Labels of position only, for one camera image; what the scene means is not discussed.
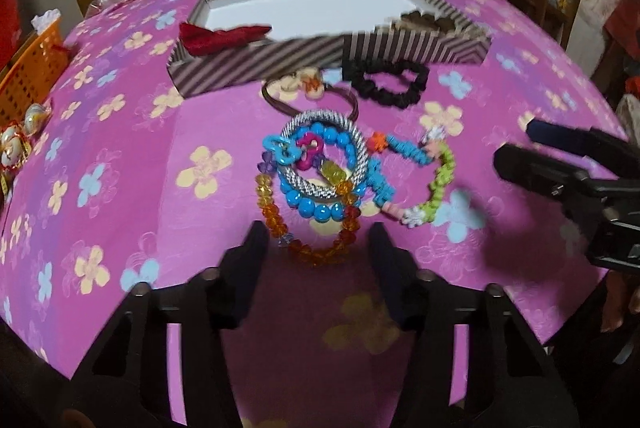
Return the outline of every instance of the purple floral tablecloth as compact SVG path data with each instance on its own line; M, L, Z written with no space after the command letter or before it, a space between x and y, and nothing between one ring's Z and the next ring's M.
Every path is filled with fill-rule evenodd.
M287 118L263 100L259 82L178 95L166 61L196 1L136 0L72 32L68 42L81 51L52 92L52 120L2 214L0 315L67 376L133 284L187 280L261 218L261 140ZM558 206L501 182L492 156L507 141L528 144L534 116L622 134L614 113L558 44L506 1L447 1L491 33L484 64L433 66L419 104L400 111L363 101L358 118L366 135L417 140L425 127L446 129L456 178L436 221L409 230L380 215L368 194L360 249L347 263L309 268L273 249L250 316L224 337L247 427L388 426L412 338L388 318L362 252L376 220L451 283L505 286L541 340L602 276ZM302 109L347 111L331 94L317 104L277 86L274 95ZM433 170L392 154L383 170L399 204L426 198ZM302 219L281 195L276 203L302 240L330 245L339 230ZM170 388L183 422L178 353L173 330ZM453 399L465 389L463 336L455 366Z

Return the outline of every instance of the silver bracelet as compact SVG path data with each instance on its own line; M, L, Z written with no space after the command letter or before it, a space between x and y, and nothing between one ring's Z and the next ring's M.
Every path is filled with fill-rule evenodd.
M356 128L356 125L353 124L353 121L350 121L347 116L334 110L307 110L306 112L300 112L300 114L289 121L282 129L282 137L288 139L299 126L306 126L314 121L331 123L345 131L351 137L351 141L356 150L356 166L347 180L351 181L355 188L363 182L367 175L369 153L367 152L362 132ZM299 191L305 197L327 201L338 198L338 194L335 192L335 187L333 186L324 187L315 185L298 175L290 166L281 166L280 170L284 175L284 179L289 183L289 186Z

